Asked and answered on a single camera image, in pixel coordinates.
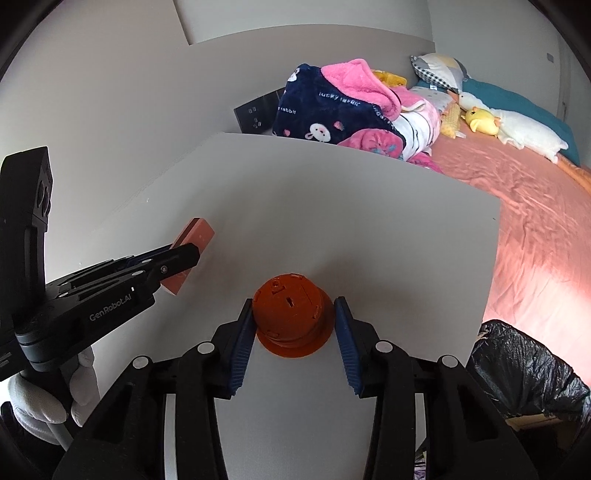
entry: pink eraser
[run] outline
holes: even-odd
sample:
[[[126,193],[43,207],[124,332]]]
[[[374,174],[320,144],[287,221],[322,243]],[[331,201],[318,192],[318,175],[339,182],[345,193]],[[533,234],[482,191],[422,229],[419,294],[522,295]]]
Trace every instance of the pink eraser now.
[[[209,223],[202,218],[194,218],[187,224],[170,248],[180,247],[185,244],[193,244],[199,249],[199,254],[203,255],[203,251],[209,245],[214,234],[215,232],[213,231],[213,228],[209,226]],[[172,277],[165,278],[160,284],[170,293],[176,295],[183,286],[184,281],[189,276],[190,271],[191,269],[189,268],[188,270],[177,273]]]

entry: hand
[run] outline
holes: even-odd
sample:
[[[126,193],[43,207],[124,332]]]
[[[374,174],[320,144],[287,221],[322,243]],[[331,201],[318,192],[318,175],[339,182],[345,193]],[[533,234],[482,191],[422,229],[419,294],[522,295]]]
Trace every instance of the hand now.
[[[70,379],[72,418],[82,427],[100,401],[96,381],[95,354],[88,347],[78,354],[79,367]],[[42,388],[25,380],[20,374],[8,381],[8,395],[14,416],[22,427],[35,437],[59,445],[47,423],[64,423],[67,413],[62,404]]]

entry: white tabletop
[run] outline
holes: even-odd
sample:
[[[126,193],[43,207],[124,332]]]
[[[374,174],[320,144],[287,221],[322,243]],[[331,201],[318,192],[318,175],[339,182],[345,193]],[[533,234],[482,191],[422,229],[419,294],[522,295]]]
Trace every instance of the white tabletop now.
[[[498,199],[372,153],[219,134],[103,223],[83,263],[169,243],[194,216],[216,236],[178,297],[159,291],[154,307],[95,345],[103,392],[135,355],[182,355],[289,272],[345,296],[410,355],[467,361],[492,279]],[[374,400],[348,387],[334,335],[302,359],[256,340],[244,386],[216,406],[232,479],[362,476]]]

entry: orange cap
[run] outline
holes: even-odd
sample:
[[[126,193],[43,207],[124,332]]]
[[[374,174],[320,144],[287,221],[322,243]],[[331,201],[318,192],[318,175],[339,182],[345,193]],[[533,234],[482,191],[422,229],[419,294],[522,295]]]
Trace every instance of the orange cap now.
[[[252,300],[256,335],[270,352],[298,358],[323,346],[335,327],[330,297],[302,275],[268,280]]]

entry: wall switch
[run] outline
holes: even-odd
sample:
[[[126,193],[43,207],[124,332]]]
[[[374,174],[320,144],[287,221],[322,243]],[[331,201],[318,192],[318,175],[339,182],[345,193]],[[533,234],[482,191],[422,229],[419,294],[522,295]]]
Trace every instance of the wall switch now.
[[[279,107],[279,93],[283,94],[283,90],[267,93],[234,109],[243,134],[262,134],[273,126]]]

